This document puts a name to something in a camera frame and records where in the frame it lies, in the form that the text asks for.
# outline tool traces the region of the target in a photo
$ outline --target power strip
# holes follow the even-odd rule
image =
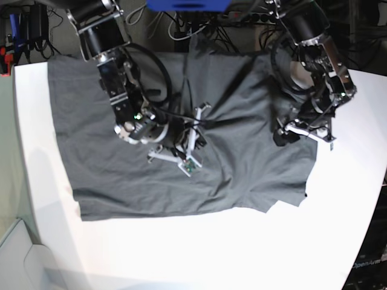
[[[228,18],[234,19],[239,17],[241,14],[240,11],[231,11],[229,12]],[[276,18],[273,15],[268,13],[251,13],[251,15],[246,16],[243,21],[244,24],[268,24],[268,25],[276,25]]]

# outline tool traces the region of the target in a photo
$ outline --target metal bracket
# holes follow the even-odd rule
[[[311,131],[300,128],[295,122],[291,122],[286,125],[285,130],[296,133],[298,135],[306,136],[320,143],[333,144],[334,140],[336,140],[336,138],[329,135],[328,130],[331,130],[329,127],[326,127],[325,129],[325,131],[327,131],[325,136],[323,136],[322,133],[319,134],[319,130]]]
[[[184,172],[188,177],[191,177],[192,173],[197,168],[203,167],[203,159],[195,152],[196,141],[199,137],[198,135],[198,125],[201,120],[201,116],[203,112],[207,109],[211,108],[210,104],[204,103],[200,107],[195,108],[195,121],[193,123],[192,128],[189,131],[188,135],[188,145],[185,151],[185,158],[182,159],[179,156],[173,156],[171,152],[162,153],[164,147],[159,145],[156,149],[151,149],[148,153],[148,162],[151,163],[155,158],[163,161],[169,161],[172,163],[177,163],[177,166]]]

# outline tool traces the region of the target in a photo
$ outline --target electrical wire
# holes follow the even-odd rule
[[[158,12],[157,15],[156,15],[156,17],[155,17],[155,18],[151,21],[151,23],[149,23],[148,26],[146,27],[146,31],[147,31],[147,34],[148,34],[148,30],[149,30],[150,27],[153,25],[153,23],[156,22],[156,25],[155,25],[155,27],[153,28],[152,33],[151,33],[150,35],[147,36],[148,39],[152,39],[152,38],[155,36],[156,31],[157,31],[157,28],[158,28],[158,26],[159,26],[159,24],[160,24],[160,21],[162,20],[163,16],[164,16],[164,14],[163,14],[162,12]]]
[[[148,98],[148,95],[146,93],[146,90],[145,88],[143,87],[141,81],[140,81],[140,76],[138,76],[138,87],[141,91],[141,94],[142,96],[144,97],[144,99],[156,110],[156,111],[159,111],[161,113],[164,113],[166,115],[169,115],[169,116],[172,116],[172,117],[177,117],[177,118],[182,118],[184,120],[189,120],[189,121],[196,121],[196,122],[199,122],[199,123],[205,123],[207,122],[206,120],[198,120],[196,118],[193,118],[193,117],[190,117],[190,116],[186,116],[186,115],[182,115],[182,114],[178,114],[178,113],[174,113],[174,112],[170,112],[168,110],[165,110],[162,108],[163,105],[165,105],[166,103],[170,102],[172,100],[172,80],[171,80],[171,77],[167,71],[167,69],[165,68],[164,64],[161,62],[161,60],[150,50],[146,49],[145,47],[142,47],[141,45],[139,44],[136,44],[136,43],[129,43],[127,44],[126,48],[133,48],[143,54],[145,54],[146,56],[148,56],[151,60],[154,61],[154,63],[157,65],[158,69],[161,71],[163,77],[164,77],[164,81],[165,81],[165,85],[166,85],[166,91],[167,91],[167,96],[166,98],[163,100],[163,101],[152,101]],[[123,52],[126,54],[126,56],[131,59],[129,53],[127,52],[126,49],[123,50]]]
[[[222,35],[220,35],[220,33],[219,33],[220,29],[218,27],[216,28],[216,30],[217,30],[217,35],[216,35],[216,38],[214,39],[214,41],[215,42],[221,41],[223,43],[224,47],[227,49],[227,51],[230,52],[230,48],[227,44],[231,45],[231,43],[228,40],[225,40],[222,38]]]
[[[165,11],[163,11],[163,13],[164,13],[167,17],[169,17],[172,21],[174,21],[175,24],[178,25],[180,28],[181,28],[181,27],[184,27],[184,23],[183,23],[183,24],[180,24],[179,18],[177,18],[177,19],[173,18],[169,13],[167,13],[167,12],[165,12]]]
[[[64,19],[63,19],[63,17],[61,15],[59,15],[56,12],[55,9],[50,10],[50,12],[52,13],[51,15],[56,15],[57,17],[60,18],[60,22],[57,25],[51,27],[51,29],[50,29],[50,42],[53,43],[54,42],[54,29],[59,27],[59,26],[61,26],[63,24],[63,22],[64,22]]]
[[[125,17],[125,22],[126,24],[132,26],[136,25],[137,23],[140,22],[141,17],[143,16],[144,10],[145,10],[146,4],[143,4],[139,6],[139,8],[136,8],[132,12],[130,12],[126,17]],[[134,22],[131,22],[131,19],[133,18],[134,15],[138,13],[137,19]]]
[[[174,140],[174,149],[177,151],[177,152],[180,152],[182,153],[183,155],[186,154],[186,146],[184,146],[184,143],[187,141],[187,135],[184,136],[184,134],[193,129],[201,138],[203,138],[205,140],[205,142],[207,142],[206,138],[204,137],[203,133],[200,132],[200,130],[198,128],[194,128],[195,126],[199,126],[199,124],[189,124],[188,126],[186,126],[183,131],[180,132],[179,135],[177,135],[177,137],[175,138]],[[179,143],[180,147],[183,148],[184,152],[180,151],[177,149],[177,144]]]
[[[279,31],[278,28],[267,28],[265,30],[262,30],[258,36],[258,41],[259,41],[259,46],[261,47],[262,50],[264,50],[266,48],[266,45],[267,45],[267,41],[274,35],[274,33],[276,33],[277,31]],[[263,42],[263,37],[264,35],[267,34],[267,37],[266,37],[266,40],[265,42]]]
[[[220,26],[220,32],[221,32],[221,34],[223,34],[223,36],[225,36],[226,40],[229,41],[229,43],[232,46],[232,48],[234,49],[234,51],[236,53],[239,53],[239,49],[234,45],[234,43],[232,42],[231,38],[227,34],[227,31],[224,29],[224,27]]]
[[[44,48],[46,48],[48,46],[48,40],[46,40],[46,43],[45,43],[45,45],[43,46]],[[52,49],[52,47],[50,47],[50,52],[51,52],[51,55],[50,56],[46,56],[45,54],[44,54],[44,50],[45,49],[39,49],[38,47],[37,47],[37,44],[36,44],[36,42],[35,42],[35,44],[34,44],[34,47],[35,47],[35,50],[36,51],[38,51],[38,52],[40,52],[41,53],[41,56],[45,59],[45,60],[49,60],[51,57],[53,57],[54,55],[55,55],[55,52],[54,52],[54,50]]]
[[[333,107],[333,104],[334,102],[332,101],[332,103],[329,105],[329,107],[327,107],[327,109],[325,111],[323,111],[322,114],[320,114],[316,119],[314,119],[307,127],[307,130],[309,130],[311,127],[313,127],[314,124],[316,124],[318,121],[320,121],[321,119],[324,118],[325,115],[327,115],[327,113],[330,111],[330,109]]]
[[[42,51],[44,51],[44,50],[47,48],[47,46],[48,46],[48,41],[45,41],[45,42],[44,42],[44,45],[42,45],[42,48],[39,48],[39,47],[38,47],[37,42],[34,43],[35,50],[36,50],[37,52],[39,52],[39,53],[42,52]]]
[[[177,19],[177,13],[175,13],[175,16],[174,16],[174,19],[176,20]],[[172,36],[172,32],[171,32],[171,28],[172,28],[172,24],[175,23],[174,21],[171,21],[171,23],[169,24],[168,26],[168,35],[169,37],[174,40],[174,41],[182,41],[182,40],[187,40],[187,39],[190,39],[193,35],[196,35],[196,34],[199,34],[201,33],[204,29],[206,29],[206,27],[208,26],[208,24],[210,23],[210,21],[207,21],[206,24],[204,24],[201,28],[199,28],[197,31],[195,31],[194,33],[190,34],[190,35],[187,35],[185,37],[181,37],[181,38],[176,38],[176,37],[173,37]]]
[[[190,110],[191,112],[194,111],[194,100],[192,98],[192,90],[191,90],[191,84],[189,82],[189,79],[186,77],[187,80],[187,86],[188,86],[188,91],[189,91],[189,105],[190,105]]]

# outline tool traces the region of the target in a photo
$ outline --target floor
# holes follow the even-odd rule
[[[16,218],[25,221],[34,243],[39,243],[22,162],[13,103],[13,78],[0,78],[0,240]]]

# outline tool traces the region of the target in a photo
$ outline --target blue box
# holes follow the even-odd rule
[[[223,12],[231,0],[148,0],[154,11],[218,11]]]

